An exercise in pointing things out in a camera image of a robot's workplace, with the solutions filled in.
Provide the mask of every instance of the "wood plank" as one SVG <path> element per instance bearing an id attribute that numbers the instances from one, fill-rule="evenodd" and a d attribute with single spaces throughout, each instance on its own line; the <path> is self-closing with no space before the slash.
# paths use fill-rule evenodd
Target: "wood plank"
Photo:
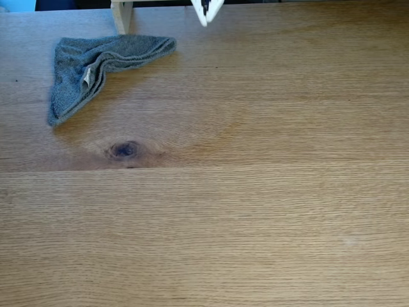
<path id="1" fill-rule="evenodd" d="M 111 13 L 7 14 L 0 170 L 402 159 L 408 14 L 407 1 L 225 6 L 205 29 L 192 8 L 138 9 L 131 28 L 176 37 L 177 53 L 110 74 L 55 130 L 45 123 L 53 48 L 68 28 L 114 35 Z M 138 154 L 112 158 L 129 142 Z"/>
<path id="2" fill-rule="evenodd" d="M 406 307 L 409 167 L 0 175 L 0 306 Z"/>
<path id="3" fill-rule="evenodd" d="M 407 307 L 408 13 L 138 9 L 178 51 L 54 130 L 53 48 L 111 13 L 2 15 L 0 306 Z"/>

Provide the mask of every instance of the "gray towel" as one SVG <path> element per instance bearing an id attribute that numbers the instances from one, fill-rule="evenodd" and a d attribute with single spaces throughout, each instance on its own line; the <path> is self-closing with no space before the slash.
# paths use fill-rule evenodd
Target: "gray towel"
<path id="1" fill-rule="evenodd" d="M 106 72 L 142 67 L 175 48 L 174 38 L 144 35 L 61 39 L 56 47 L 49 124 L 65 122 L 94 98 L 104 86 Z"/>

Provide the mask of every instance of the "wooden table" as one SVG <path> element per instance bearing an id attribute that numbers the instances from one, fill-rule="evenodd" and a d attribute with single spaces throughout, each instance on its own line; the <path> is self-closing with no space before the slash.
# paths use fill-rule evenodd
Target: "wooden table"
<path id="1" fill-rule="evenodd" d="M 54 47 L 111 12 L 0 16 L 0 306 L 409 306 L 408 2 L 131 27 L 178 51 L 52 130 Z"/>

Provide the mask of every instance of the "white object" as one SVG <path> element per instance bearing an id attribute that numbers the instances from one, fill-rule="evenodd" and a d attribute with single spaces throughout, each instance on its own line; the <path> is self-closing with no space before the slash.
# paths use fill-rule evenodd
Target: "white object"
<path id="1" fill-rule="evenodd" d="M 196 11 L 197 16 L 199 17 L 199 21 L 202 26 L 207 26 L 207 18 L 205 16 L 205 12 L 203 11 L 202 1 L 201 0 L 191 0 L 194 10 Z"/>
<path id="2" fill-rule="evenodd" d="M 114 16 L 116 30 L 119 34 L 127 34 L 129 32 L 133 4 L 133 2 L 111 2 L 112 15 Z"/>
<path id="3" fill-rule="evenodd" d="M 157 1 L 157 0 L 136 0 L 136 1 Z M 194 10 L 202 26 L 206 27 L 211 22 L 217 12 L 223 5 L 224 0 L 211 0 L 209 8 L 206 12 L 203 10 L 201 0 L 191 0 Z M 129 32 L 130 16 L 132 14 L 133 1 L 130 0 L 111 0 L 111 11 L 114 16 L 116 30 L 119 34 L 127 34 Z"/>
<path id="4" fill-rule="evenodd" d="M 206 21 L 212 22 L 223 5 L 224 0 L 211 0 L 209 3 L 209 10 L 206 14 Z"/>

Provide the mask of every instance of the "wood knot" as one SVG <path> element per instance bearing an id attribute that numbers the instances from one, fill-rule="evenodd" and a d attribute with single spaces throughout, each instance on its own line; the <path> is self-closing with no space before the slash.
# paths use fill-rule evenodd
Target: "wood knot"
<path id="1" fill-rule="evenodd" d="M 137 157 L 141 153 L 141 147 L 135 141 L 127 141 L 113 144 L 105 153 L 108 159 L 124 161 Z"/>

